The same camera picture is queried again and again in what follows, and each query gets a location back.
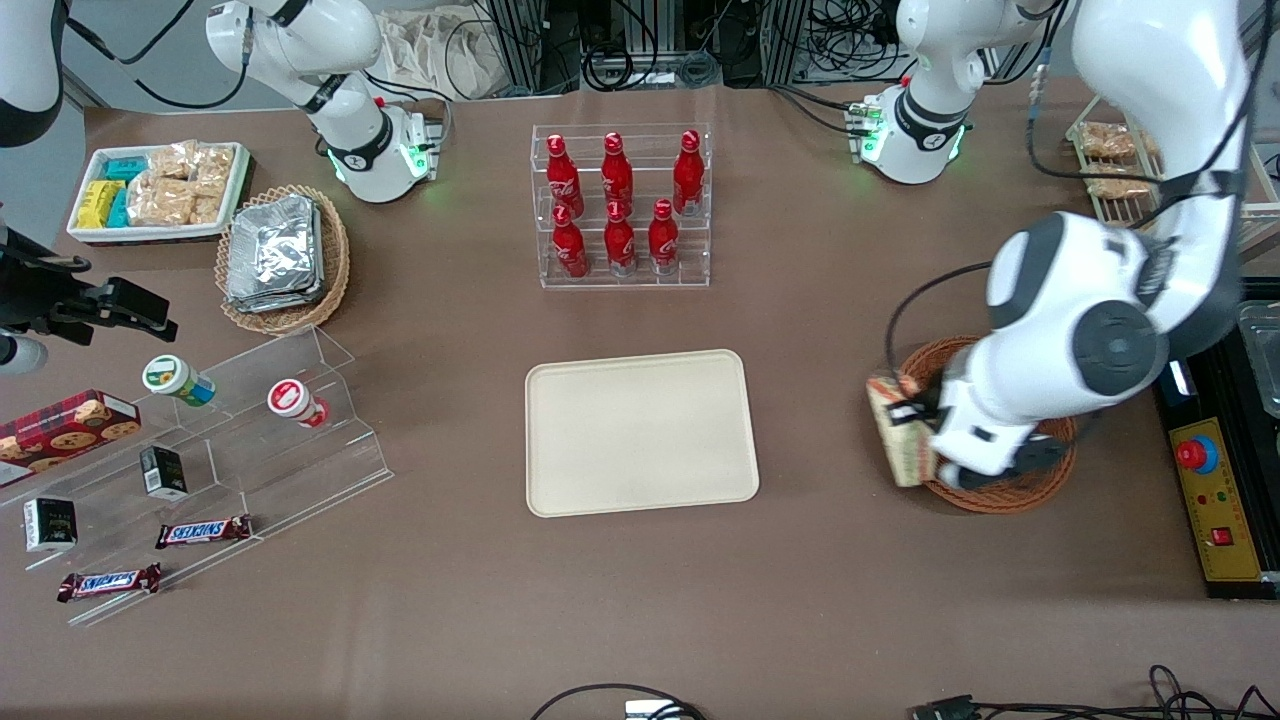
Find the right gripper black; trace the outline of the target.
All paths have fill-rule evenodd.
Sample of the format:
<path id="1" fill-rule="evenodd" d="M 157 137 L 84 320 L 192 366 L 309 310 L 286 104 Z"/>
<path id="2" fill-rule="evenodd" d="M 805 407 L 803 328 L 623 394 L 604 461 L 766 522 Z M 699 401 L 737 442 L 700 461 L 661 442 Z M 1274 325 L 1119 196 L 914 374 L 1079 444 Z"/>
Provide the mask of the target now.
<path id="1" fill-rule="evenodd" d="M 67 259 L 14 229 L 3 231 L 1 328 L 35 332 L 79 346 L 92 343 L 96 325 L 140 331 L 173 343 L 179 332 L 168 299 L 124 278 L 95 286 L 78 274 L 91 264 Z"/>

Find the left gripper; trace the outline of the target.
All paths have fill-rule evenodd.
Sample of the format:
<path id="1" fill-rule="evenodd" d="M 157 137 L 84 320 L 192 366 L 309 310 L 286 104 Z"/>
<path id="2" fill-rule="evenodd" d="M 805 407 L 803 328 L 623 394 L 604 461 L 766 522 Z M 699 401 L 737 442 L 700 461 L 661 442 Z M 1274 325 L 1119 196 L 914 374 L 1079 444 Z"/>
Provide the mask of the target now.
<path id="1" fill-rule="evenodd" d="M 1029 473 L 1023 448 L 1039 418 L 986 407 L 975 386 L 942 386 L 936 398 L 890 405 L 890 425 L 936 427 L 931 447 L 942 460 L 938 479 L 952 489 L 975 489 Z"/>

